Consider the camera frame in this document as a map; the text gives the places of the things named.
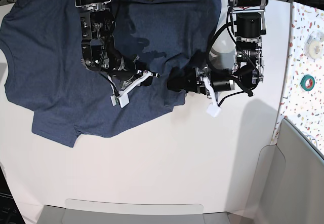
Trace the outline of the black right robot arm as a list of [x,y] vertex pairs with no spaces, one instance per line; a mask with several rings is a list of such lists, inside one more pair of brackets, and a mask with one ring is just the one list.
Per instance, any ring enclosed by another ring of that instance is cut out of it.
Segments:
[[82,64],[107,80],[118,98],[132,86],[148,86],[147,79],[159,74],[137,67],[138,55],[125,59],[116,49],[113,32],[119,11],[112,10],[112,1],[75,0],[75,6],[82,31]]

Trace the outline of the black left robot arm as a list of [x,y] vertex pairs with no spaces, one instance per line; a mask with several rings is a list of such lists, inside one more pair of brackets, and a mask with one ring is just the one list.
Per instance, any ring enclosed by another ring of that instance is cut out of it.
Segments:
[[[211,107],[218,109],[223,101],[217,93],[233,90],[253,96],[263,81],[262,36],[266,34],[265,7],[269,0],[228,0],[226,23],[208,38],[203,64],[190,65],[182,72],[173,72],[167,81],[169,90],[194,92],[211,98]],[[233,69],[218,69],[209,59],[213,44],[227,31],[235,45]]]

